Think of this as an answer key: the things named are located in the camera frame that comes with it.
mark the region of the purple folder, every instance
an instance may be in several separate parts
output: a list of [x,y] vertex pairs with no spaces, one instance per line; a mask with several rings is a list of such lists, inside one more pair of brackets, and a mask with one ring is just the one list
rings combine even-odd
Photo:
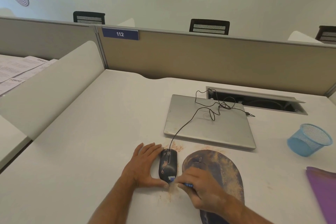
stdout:
[[306,174],[328,224],[336,223],[336,173],[307,167]]

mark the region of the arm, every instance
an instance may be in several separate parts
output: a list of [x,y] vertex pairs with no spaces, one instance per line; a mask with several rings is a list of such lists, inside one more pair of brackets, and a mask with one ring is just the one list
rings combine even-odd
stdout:
[[136,188],[168,187],[168,184],[161,179],[151,177],[151,166],[163,147],[155,143],[143,148],[142,146],[141,143],[135,149],[120,178],[93,213],[88,224],[124,224]]
[[[227,194],[208,171],[191,167],[174,182],[188,194],[195,208],[215,213],[230,224],[272,224]],[[191,183],[194,188],[182,183]]]

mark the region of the office chair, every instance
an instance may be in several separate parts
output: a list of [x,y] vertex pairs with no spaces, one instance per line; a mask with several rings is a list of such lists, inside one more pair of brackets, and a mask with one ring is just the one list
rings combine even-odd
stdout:
[[191,19],[189,32],[228,35],[229,21]]
[[73,22],[88,24],[105,24],[105,14],[94,12],[73,12]]
[[315,39],[324,44],[336,44],[336,26],[320,26]]

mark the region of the black computer mouse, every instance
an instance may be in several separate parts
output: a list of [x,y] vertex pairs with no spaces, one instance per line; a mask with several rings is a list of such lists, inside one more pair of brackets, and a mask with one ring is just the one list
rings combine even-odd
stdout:
[[159,177],[167,183],[171,183],[170,177],[177,175],[177,151],[164,149],[160,155]]

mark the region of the blue tool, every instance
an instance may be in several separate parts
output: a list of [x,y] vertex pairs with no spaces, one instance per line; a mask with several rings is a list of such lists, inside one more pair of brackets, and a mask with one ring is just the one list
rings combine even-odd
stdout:
[[[174,180],[175,180],[175,176],[169,176],[168,177],[168,179],[171,181],[171,182],[173,182]],[[194,186],[192,185],[192,184],[190,184],[190,183],[183,183],[183,185],[185,185],[185,186],[187,186],[187,187],[189,187],[189,188],[193,188]]]

